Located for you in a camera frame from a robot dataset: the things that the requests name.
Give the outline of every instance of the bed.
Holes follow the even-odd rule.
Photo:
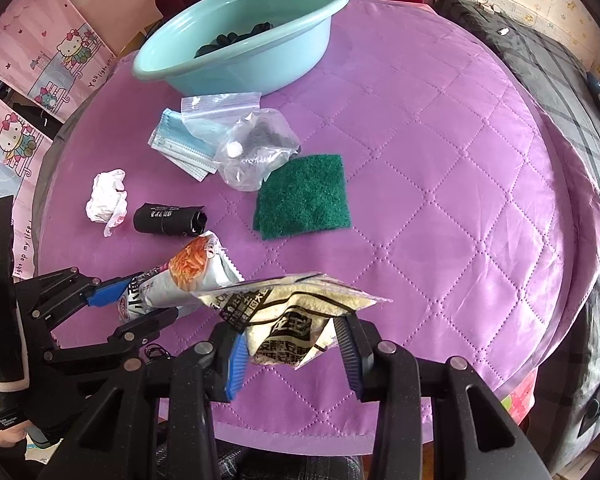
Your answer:
[[[467,0],[436,11],[472,33],[507,65],[575,147],[600,190],[600,113],[586,70],[557,41]],[[509,32],[500,35],[499,30]],[[528,437],[551,472],[600,432],[600,275],[573,327],[539,367]]]

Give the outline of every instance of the pink curtain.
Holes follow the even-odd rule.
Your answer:
[[[0,79],[61,121],[114,59],[69,0],[13,0],[0,17]]]
[[[31,205],[51,140],[0,101],[0,197],[13,195],[13,275],[33,276]]]

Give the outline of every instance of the green scouring pad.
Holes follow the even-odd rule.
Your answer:
[[[253,229],[263,240],[351,227],[339,155],[290,160],[262,183]]]

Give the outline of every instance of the blue surgical mask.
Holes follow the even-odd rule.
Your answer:
[[[181,114],[168,108],[162,112],[148,143],[198,180],[207,173],[215,173],[218,168],[213,162],[216,148],[191,135],[182,122]]]

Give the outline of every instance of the metal screw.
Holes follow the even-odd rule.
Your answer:
[[[214,351],[214,346],[209,341],[201,341],[193,349],[196,354],[207,355]]]
[[[449,360],[449,364],[456,370],[466,370],[468,363],[464,357],[455,356]]]
[[[136,357],[127,359],[124,364],[125,370],[127,372],[135,372],[136,370],[139,370],[141,366],[142,361]]]
[[[381,341],[378,343],[378,350],[383,354],[395,354],[396,349],[395,343],[391,341]]]

